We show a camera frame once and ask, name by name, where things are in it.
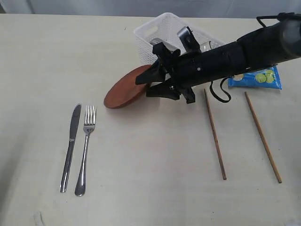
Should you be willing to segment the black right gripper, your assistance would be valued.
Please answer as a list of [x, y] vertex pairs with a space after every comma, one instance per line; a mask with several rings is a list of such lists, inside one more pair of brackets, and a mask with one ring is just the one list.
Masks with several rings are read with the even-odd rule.
[[186, 103], [194, 103], [195, 94], [192, 88], [185, 88], [180, 83], [176, 60], [181, 55], [181, 51], [179, 49], [170, 51], [164, 43], [158, 43], [153, 46], [152, 53], [158, 57], [158, 63], [154, 63], [146, 71], [139, 74], [135, 79], [135, 84], [161, 82], [160, 84], [151, 86], [146, 91], [146, 97], [179, 100], [180, 95], [183, 95]]

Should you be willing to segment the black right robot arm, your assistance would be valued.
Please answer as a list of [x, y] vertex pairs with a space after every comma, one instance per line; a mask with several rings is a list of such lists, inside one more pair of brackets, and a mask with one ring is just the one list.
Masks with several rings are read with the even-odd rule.
[[195, 102], [194, 86], [225, 81], [234, 75], [270, 68], [301, 56], [301, 16], [280, 13], [271, 26], [262, 24], [236, 41], [202, 52], [191, 29], [184, 27], [179, 38], [186, 52], [170, 51], [164, 43], [156, 44], [152, 52], [155, 63], [135, 79], [137, 85], [149, 84], [148, 97]]

